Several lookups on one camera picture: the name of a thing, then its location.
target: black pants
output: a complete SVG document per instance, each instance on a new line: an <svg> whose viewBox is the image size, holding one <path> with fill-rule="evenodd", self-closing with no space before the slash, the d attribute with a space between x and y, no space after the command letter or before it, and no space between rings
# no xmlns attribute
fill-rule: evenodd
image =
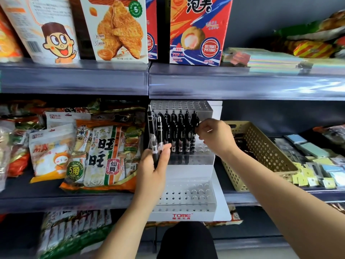
<svg viewBox="0 0 345 259"><path fill-rule="evenodd" d="M201 222L179 222L162 239L157 259L218 259L213 238Z"/></svg>

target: hand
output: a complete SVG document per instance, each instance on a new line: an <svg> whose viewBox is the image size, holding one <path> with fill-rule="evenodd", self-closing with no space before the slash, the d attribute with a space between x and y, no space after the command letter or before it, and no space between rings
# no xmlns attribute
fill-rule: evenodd
<svg viewBox="0 0 345 259"><path fill-rule="evenodd" d="M223 121L206 119L199 124L195 131L199 135L199 139L204 140L212 152L222 159L225 159L227 154L239 150L230 126Z"/></svg>
<svg viewBox="0 0 345 259"><path fill-rule="evenodd" d="M165 144L157 168L153 166L152 150L146 149L137 170L137 187L133 202L144 205L151 212L165 188L165 172L170 158L171 144Z"/></svg>

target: beige plastic basket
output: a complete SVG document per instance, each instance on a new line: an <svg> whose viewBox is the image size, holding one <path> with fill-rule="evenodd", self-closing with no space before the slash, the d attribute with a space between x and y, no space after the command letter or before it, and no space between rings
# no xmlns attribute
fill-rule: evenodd
<svg viewBox="0 0 345 259"><path fill-rule="evenodd" d="M255 125L248 121L225 121L231 126L233 135L245 134L248 148L254 153L257 160L271 171L279 174L284 179L291 180L292 175L298 172L298 168L290 159L279 150L279 148L259 130ZM248 188L241 178L222 160L223 166L231 180L231 183L238 192L246 192Z"/></svg>

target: brown hat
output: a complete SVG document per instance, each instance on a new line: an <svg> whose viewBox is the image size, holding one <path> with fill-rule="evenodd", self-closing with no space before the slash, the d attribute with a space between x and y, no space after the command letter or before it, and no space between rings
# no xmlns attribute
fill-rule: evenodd
<svg viewBox="0 0 345 259"><path fill-rule="evenodd" d="M41 26L44 37L51 35L52 33L64 33L67 34L65 27L61 23L45 23Z"/></svg>

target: red and blue box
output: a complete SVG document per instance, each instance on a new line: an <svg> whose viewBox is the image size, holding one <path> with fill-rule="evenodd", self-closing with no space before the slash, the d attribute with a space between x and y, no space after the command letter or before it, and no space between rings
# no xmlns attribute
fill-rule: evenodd
<svg viewBox="0 0 345 259"><path fill-rule="evenodd" d="M147 51L150 60L157 60L157 2L146 0Z"/></svg>
<svg viewBox="0 0 345 259"><path fill-rule="evenodd" d="M170 63L219 66L233 0L171 0Z"/></svg>

